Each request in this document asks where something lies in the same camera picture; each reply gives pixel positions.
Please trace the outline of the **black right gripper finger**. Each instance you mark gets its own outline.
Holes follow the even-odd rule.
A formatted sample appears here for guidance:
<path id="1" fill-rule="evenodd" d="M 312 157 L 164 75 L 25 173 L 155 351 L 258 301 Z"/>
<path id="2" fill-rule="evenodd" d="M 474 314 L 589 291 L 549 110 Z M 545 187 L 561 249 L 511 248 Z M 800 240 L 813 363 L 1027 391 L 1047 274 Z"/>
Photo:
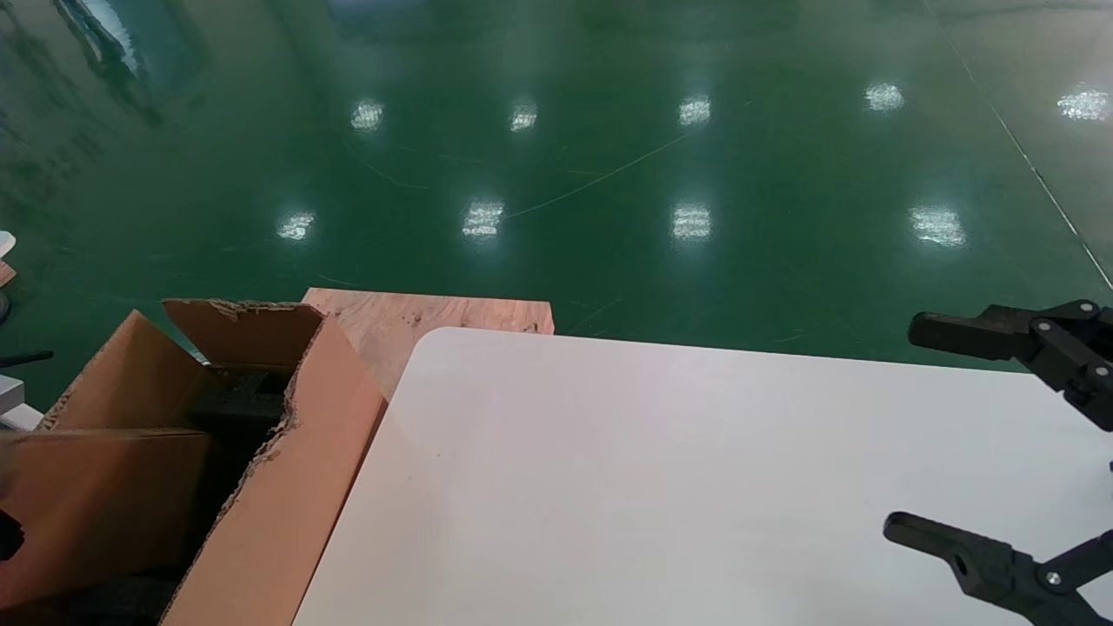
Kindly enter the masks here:
<path id="1" fill-rule="evenodd" d="M 989 305 L 978 316 L 926 310 L 913 316 L 915 346 L 987 361 L 1015 360 L 1101 431 L 1112 430 L 1112 310 L 1092 301 L 1056 309 Z"/>
<path id="2" fill-rule="evenodd" d="M 1112 570 L 1112 532 L 1038 563 L 1009 542 L 934 522 L 912 513 L 889 513 L 888 542 L 930 555 L 951 567 L 961 591 L 1018 615 L 1030 625 L 1109 625 L 1080 594 Z"/>

